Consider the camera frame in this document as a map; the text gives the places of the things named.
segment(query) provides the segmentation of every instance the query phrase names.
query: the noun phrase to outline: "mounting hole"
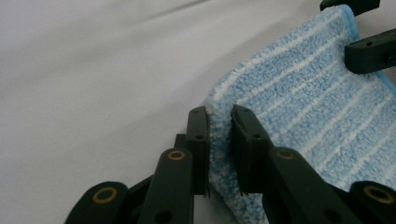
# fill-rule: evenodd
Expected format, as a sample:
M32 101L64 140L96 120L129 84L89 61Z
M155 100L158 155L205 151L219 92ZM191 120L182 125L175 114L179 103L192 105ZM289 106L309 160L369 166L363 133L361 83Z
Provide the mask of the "mounting hole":
M195 135L195 139L202 140L202 139L204 139L204 136L197 134L197 135Z
M186 154L182 151L172 151L168 154L168 158L172 161L181 161L186 157Z
M117 190L112 187L102 188L93 194L92 200L94 203L109 203L117 196Z
M172 213L166 210L163 210L157 215L155 215L156 223L169 223L172 220Z
M389 192L379 187L369 185L364 187L363 191L367 196L379 203L390 204L395 202L395 198Z
M325 216L330 222L333 223L340 223L343 221L341 215L332 209L325 209L323 211L323 216Z
M281 149L279 150L276 155L282 159L285 160L292 160L293 159L293 153L291 153L291 151L286 150L286 149Z

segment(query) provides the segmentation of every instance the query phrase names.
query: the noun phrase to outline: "microfiber cloth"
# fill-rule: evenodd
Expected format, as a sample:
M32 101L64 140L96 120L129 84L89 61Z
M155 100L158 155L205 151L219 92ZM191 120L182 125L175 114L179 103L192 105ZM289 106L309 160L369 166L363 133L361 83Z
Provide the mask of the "microfiber cloth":
M359 40L351 9L330 7L224 76L205 99L209 180L240 223L267 223L262 196L241 196L230 155L231 110L250 108L278 147L298 150L328 183L396 189L396 89L382 72L356 75L344 46Z

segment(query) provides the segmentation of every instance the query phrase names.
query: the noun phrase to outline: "light blue towel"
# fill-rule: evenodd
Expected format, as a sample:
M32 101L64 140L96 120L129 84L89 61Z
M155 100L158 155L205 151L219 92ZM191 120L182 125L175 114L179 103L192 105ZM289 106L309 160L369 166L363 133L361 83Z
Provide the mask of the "light blue towel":
M373 180L396 189L396 88L358 76L344 46L359 39L347 6L331 7L223 77L205 100L209 179L240 223L266 223L262 196L241 196L229 154L233 104L252 109L278 147L294 148L329 183Z

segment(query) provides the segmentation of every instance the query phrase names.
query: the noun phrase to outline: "white fabric surface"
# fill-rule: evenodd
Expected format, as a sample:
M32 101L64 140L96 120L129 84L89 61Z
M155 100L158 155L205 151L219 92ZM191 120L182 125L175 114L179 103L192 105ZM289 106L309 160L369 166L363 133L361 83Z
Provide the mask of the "white fabric surface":
M63 223L90 187L151 175L217 79L319 3L2 1L0 222ZM362 37L395 28L395 9L360 15ZM216 194L194 222L236 223Z

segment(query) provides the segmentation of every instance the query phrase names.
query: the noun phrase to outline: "towel fabric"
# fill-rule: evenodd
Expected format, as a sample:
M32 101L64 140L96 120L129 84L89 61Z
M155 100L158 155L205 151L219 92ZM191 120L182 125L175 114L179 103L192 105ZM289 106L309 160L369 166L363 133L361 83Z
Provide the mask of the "towel fabric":
M265 223L262 196L241 196L229 154L233 104L254 111L278 147L298 150L325 181L396 189L396 89L381 72L358 76L344 46L359 39L347 6L331 7L223 77L205 100L209 179L240 223Z

